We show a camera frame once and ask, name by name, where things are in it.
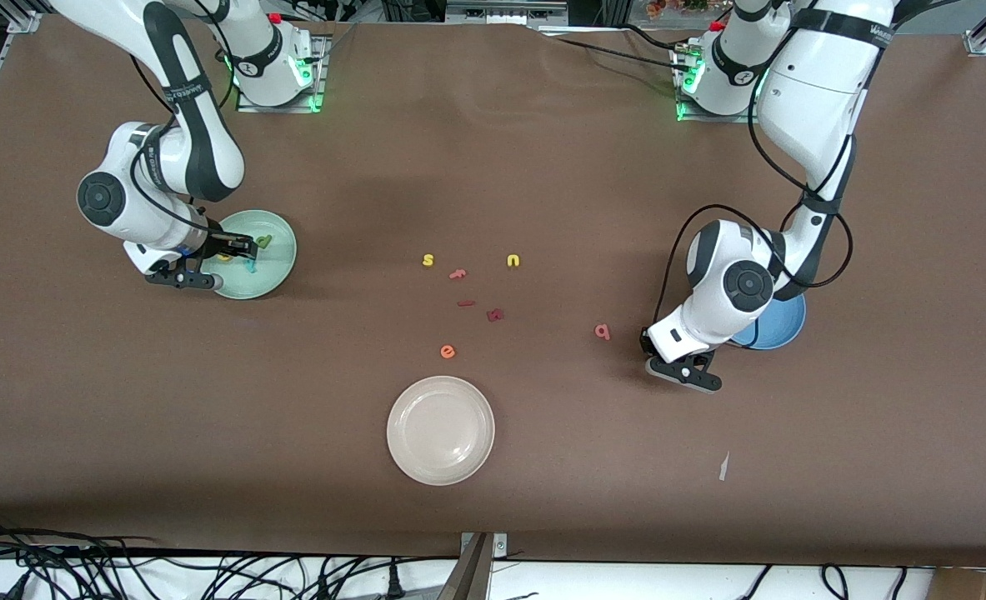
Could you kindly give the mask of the green plate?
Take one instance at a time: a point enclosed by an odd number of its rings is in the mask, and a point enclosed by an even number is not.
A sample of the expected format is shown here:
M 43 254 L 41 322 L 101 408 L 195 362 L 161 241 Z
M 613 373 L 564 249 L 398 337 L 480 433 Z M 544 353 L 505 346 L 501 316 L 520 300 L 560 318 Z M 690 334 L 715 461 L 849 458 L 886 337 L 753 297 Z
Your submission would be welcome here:
M 255 274 L 245 269 L 245 259 L 234 258 L 229 263 L 218 263 L 215 258 L 204 261 L 204 273 L 223 278 L 222 288 L 215 293 L 233 300 L 255 299 L 268 295 L 289 277 L 296 259 L 296 236 L 283 217 L 268 210 L 242 210 L 226 217 L 221 224 L 227 232 L 234 234 L 245 234 L 253 239 L 272 234 L 274 239 L 267 249 L 258 247 L 258 272 Z

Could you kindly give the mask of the blue plate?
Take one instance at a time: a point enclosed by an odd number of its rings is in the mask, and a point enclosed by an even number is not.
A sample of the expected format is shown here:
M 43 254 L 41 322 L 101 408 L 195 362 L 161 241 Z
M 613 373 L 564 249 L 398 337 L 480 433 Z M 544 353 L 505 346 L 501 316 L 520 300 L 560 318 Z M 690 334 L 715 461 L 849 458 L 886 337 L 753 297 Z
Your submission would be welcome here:
M 734 334 L 728 344 L 769 351 L 790 344 L 803 330 L 808 305 L 805 296 L 774 299 L 755 322 Z

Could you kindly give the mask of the brown paper table cover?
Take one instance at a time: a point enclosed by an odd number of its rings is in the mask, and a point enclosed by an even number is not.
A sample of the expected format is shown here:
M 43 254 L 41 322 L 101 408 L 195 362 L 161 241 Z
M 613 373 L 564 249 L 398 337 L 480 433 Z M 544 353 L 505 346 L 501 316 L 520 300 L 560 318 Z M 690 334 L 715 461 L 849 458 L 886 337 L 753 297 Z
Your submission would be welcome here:
M 655 67 L 523 27 L 367 24 L 330 60 L 321 113 L 228 114 L 246 173 L 208 212 L 272 210 L 298 237 L 284 284 L 240 302 L 146 284 L 78 211 L 116 126 L 166 117 L 126 54 L 61 17 L 15 39 L 0 522 L 183 549 L 449 555 L 498 531 L 527 559 L 986 566 L 986 62 L 960 39 L 893 42 L 856 130 L 849 268 L 808 292 L 796 341 L 718 351 L 714 394 L 649 376 L 638 334 L 693 210 L 774 228 L 796 202 L 744 126 L 677 121 Z M 485 395 L 496 440 L 433 487 L 386 426 L 439 375 Z

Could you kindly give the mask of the white plate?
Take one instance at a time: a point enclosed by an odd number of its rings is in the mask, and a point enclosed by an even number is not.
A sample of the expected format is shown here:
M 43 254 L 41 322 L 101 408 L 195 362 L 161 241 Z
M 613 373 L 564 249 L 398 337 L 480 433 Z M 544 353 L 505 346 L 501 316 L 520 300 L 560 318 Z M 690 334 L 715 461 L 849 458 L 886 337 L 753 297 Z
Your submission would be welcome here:
M 398 395 L 386 440 L 394 463 L 413 481 L 433 487 L 456 485 L 476 474 L 492 453 L 495 415 L 476 385 L 432 376 Z

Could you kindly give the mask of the brown grey beam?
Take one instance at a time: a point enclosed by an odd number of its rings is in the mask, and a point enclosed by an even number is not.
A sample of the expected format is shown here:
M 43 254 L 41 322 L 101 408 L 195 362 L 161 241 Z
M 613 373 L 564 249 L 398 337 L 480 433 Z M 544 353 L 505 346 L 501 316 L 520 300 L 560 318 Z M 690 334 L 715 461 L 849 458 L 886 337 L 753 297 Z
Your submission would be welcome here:
M 436 600 L 488 600 L 488 586 L 498 544 L 493 532 L 469 534 Z

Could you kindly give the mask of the colourful flowers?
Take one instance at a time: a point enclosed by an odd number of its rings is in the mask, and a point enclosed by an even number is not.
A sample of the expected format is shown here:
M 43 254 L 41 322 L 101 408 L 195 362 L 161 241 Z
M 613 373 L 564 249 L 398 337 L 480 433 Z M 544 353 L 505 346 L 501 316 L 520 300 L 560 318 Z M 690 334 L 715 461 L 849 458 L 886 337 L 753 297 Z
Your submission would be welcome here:
M 646 0 L 645 11 L 650 20 L 660 19 L 664 14 L 672 17 L 686 17 L 708 12 L 711 0 Z

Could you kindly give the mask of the grey metal device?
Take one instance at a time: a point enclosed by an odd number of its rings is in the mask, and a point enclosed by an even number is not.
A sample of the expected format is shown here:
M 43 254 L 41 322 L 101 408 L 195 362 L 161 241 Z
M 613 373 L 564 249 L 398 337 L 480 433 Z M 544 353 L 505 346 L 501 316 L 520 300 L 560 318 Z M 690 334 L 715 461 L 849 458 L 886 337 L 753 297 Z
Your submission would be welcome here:
M 566 0 L 446 0 L 446 24 L 522 24 L 539 27 L 569 25 Z

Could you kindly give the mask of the cardboard box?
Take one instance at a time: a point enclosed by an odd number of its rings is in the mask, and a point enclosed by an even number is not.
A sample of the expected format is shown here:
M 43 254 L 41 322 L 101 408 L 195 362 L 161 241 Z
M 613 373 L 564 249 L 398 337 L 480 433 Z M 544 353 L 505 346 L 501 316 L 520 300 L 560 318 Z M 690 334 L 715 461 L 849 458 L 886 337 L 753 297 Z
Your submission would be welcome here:
M 986 571 L 935 570 L 924 600 L 986 600 Z

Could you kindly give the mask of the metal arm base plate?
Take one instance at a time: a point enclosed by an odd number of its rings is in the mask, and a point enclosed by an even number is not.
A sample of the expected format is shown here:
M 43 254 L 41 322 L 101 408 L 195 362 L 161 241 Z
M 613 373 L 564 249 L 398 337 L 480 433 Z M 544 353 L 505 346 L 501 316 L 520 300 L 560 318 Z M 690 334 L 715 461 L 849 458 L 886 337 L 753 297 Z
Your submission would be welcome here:
M 716 32 L 691 37 L 675 46 L 669 56 L 682 71 L 674 75 L 677 118 L 713 123 L 743 123 L 762 64 L 743 65 L 725 60 L 717 49 Z
M 328 83 L 330 37 L 285 22 L 271 26 L 271 44 L 234 66 L 239 113 L 320 113 Z

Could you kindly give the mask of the metal table bracket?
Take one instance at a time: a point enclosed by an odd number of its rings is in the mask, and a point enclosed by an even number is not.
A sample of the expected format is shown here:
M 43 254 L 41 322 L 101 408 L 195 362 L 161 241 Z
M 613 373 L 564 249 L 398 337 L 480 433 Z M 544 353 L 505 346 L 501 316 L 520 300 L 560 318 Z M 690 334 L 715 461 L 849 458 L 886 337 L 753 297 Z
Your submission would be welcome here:
M 463 555 L 466 547 L 468 547 L 471 538 L 476 535 L 474 532 L 463 532 L 461 535 L 461 551 L 459 554 Z M 508 557 L 508 533 L 507 532 L 490 532 L 490 539 L 493 542 L 493 559 L 495 561 L 500 561 L 500 559 L 505 559 Z

